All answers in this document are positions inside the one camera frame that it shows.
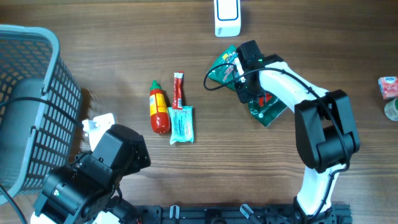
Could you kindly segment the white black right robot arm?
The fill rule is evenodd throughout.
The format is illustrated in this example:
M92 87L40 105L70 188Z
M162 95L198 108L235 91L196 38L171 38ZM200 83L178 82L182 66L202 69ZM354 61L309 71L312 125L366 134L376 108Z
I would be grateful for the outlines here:
M295 140L305 164L295 211L304 223L331 215L330 198L336 179L350 167L360 140L349 96L328 91L295 73L278 55L265 56L255 40L237 50L234 85L240 102L272 93L295 115Z

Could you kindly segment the green lid jar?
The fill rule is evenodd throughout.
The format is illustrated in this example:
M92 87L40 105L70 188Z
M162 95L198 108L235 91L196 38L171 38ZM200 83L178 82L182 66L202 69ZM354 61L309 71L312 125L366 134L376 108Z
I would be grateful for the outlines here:
M397 100L398 98L393 99L384 107L384 114L391 121L398 121Z

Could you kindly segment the teal wet wipes pack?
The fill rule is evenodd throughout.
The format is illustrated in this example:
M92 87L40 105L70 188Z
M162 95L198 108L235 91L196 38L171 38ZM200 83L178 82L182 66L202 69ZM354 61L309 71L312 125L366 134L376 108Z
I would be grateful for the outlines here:
M193 107L183 106L181 110L168 107L171 122L170 145L176 142L194 142Z

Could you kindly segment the red small carton box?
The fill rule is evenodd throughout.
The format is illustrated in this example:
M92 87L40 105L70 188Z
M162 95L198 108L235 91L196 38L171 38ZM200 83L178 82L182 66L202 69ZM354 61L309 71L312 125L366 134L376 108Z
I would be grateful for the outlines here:
M397 98L398 84L397 77L381 77L378 80L379 89L384 100Z

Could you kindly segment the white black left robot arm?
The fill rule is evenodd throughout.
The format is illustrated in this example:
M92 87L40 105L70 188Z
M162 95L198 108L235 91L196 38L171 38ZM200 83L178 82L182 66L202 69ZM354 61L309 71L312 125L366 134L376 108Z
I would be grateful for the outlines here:
M123 199L120 181L149 167L144 137L114 124L93 151L52 169L34 203L32 223L140 223L136 207Z

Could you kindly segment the green 3M gloves package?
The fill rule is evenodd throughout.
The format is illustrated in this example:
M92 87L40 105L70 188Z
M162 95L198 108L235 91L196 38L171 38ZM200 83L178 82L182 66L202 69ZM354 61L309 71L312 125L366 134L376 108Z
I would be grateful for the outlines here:
M224 63L234 63L237 57L236 47L230 45L216 58L211 67L213 68ZM233 66L224 65L223 67L218 67L211 71L208 77L220 84L224 84L233 79ZM267 127L287 109L287 106L272 93L266 93L266 97L262 96L261 98L250 101L248 108L253 117Z

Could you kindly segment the red sauce bottle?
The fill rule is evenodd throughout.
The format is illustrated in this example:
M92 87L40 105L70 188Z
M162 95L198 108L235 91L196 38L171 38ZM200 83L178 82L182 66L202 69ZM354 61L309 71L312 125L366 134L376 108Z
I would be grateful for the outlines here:
M149 105L150 125L153 132L157 134L168 133L171 127L168 107L163 89L156 80L152 81L152 86L150 87Z

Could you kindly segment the red stick sachet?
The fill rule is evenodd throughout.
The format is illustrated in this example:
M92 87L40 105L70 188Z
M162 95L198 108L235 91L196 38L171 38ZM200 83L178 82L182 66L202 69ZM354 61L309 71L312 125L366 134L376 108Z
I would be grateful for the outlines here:
M174 73L174 97L172 108L174 110L181 110L182 106L182 84L183 84L184 72Z

